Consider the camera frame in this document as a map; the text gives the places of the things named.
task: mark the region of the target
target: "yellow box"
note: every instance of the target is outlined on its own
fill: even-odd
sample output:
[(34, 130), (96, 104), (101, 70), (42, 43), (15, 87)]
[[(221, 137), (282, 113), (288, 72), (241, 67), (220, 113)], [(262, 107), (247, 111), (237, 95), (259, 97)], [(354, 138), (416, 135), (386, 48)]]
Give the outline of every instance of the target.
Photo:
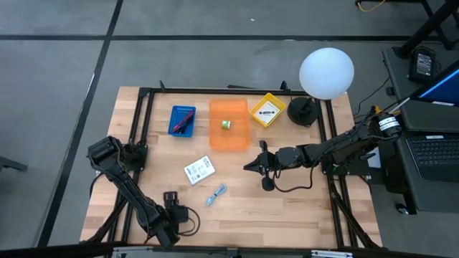
[[(269, 123), (265, 123), (261, 119), (257, 118), (257, 116), (255, 114), (267, 101), (271, 102), (274, 106), (276, 106), (279, 109), (279, 112), (277, 114), (275, 114), (275, 117), (273, 119), (271, 119)], [(258, 121), (264, 127), (267, 127), (276, 119), (277, 116), (279, 116), (279, 114), (282, 113), (282, 110), (284, 110), (284, 108), (285, 108), (285, 103), (284, 102), (282, 102), (278, 98), (274, 97), (273, 94), (267, 93), (263, 97), (263, 99), (261, 99), (259, 101), (259, 103), (256, 104), (256, 106), (253, 107), (253, 109), (251, 109), (250, 114), (252, 115), (253, 119)]]

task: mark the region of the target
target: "floor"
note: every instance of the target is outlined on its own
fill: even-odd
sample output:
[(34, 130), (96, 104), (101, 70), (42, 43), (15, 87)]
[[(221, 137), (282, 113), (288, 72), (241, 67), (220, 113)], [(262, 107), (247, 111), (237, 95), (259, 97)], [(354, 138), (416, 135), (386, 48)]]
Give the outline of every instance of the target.
[[(429, 2), (434, 10), (441, 5), (441, 1)], [(34, 245), (90, 85), (96, 87), (95, 94), (75, 149), (75, 162), (50, 239), (53, 245), (79, 239), (94, 177), (85, 152), (105, 136), (119, 86), (158, 86), (163, 80), (167, 87), (233, 84), (270, 89), (286, 80), (291, 88), (299, 89), (298, 68), (303, 59), (315, 49), (336, 47), (354, 62), (349, 96), (356, 112), (359, 101), (388, 77), (381, 51), (403, 43), (369, 41), (366, 36), (409, 36), (427, 17), (420, 4), (385, 3), (371, 13), (362, 13), (354, 0), (131, 0), (123, 2), (116, 26), (110, 29), (116, 3), (0, 0), (0, 156), (29, 164), (27, 172), (6, 169), (0, 174), (0, 249)], [(369, 8), (374, 3), (364, 5)], [(452, 19), (442, 27), (448, 37), (459, 37)], [(71, 37), (106, 35), (107, 31), (183, 37), (112, 41), (105, 59), (103, 51), (102, 58), (100, 53), (108, 42), (104, 47), (103, 40)], [(5, 36), (8, 34), (62, 37), (23, 40)], [(192, 35), (262, 37), (195, 40)], [(329, 37), (332, 40), (327, 42), (275, 40), (279, 35), (341, 38)], [(435, 42), (427, 45), (441, 49)], [(94, 71), (98, 83), (92, 81)], [(361, 109), (393, 101), (380, 91)], [(458, 214), (403, 216), (393, 209), (400, 196), (387, 193), (383, 186), (374, 186), (373, 198), (385, 247), (449, 257), (459, 252)]]

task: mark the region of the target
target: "green object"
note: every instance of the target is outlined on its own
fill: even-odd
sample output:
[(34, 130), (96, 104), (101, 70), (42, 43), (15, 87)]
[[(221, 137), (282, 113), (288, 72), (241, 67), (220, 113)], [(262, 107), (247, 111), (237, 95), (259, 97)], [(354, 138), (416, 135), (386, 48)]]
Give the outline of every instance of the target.
[(226, 129), (226, 130), (230, 129), (230, 125), (231, 125), (231, 121), (228, 121), (228, 120), (223, 120), (222, 121), (222, 128), (223, 129)]

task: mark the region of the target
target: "yellow container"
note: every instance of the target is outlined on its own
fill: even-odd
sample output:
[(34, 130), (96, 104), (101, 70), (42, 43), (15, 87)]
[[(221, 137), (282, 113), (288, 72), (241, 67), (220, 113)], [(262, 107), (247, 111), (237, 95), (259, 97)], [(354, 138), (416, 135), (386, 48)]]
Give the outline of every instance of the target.
[[(271, 118), (269, 120), (269, 122), (266, 123), (266, 121), (260, 119), (259, 117), (257, 117), (257, 112), (260, 108), (263, 108), (265, 107), (266, 105), (266, 102), (270, 102), (268, 103), (267, 105), (270, 105), (270, 104), (273, 104), (275, 107), (272, 107), (270, 110), (274, 110), (273, 112), (277, 111), (277, 113), (275, 114), (274, 118)], [(256, 121), (258, 121), (261, 125), (263, 125), (264, 127), (267, 127), (269, 126), (273, 121), (274, 119), (276, 119), (277, 116), (279, 116), (279, 114), (282, 112), (282, 110), (284, 110), (285, 108), (285, 103), (280, 101), (278, 98), (274, 97), (273, 94), (271, 93), (267, 93), (263, 99), (261, 99), (259, 101), (258, 104), (256, 104), (256, 106), (253, 107), (253, 109), (251, 109), (250, 111), (250, 114), (251, 116), (253, 117), (253, 119), (255, 119)]]

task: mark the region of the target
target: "blue screen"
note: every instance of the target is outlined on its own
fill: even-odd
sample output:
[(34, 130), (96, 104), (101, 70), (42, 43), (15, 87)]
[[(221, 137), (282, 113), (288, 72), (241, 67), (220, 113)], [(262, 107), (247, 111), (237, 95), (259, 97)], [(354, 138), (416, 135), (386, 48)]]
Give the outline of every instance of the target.
[(419, 98), (426, 100), (459, 104), (459, 69), (439, 81)]

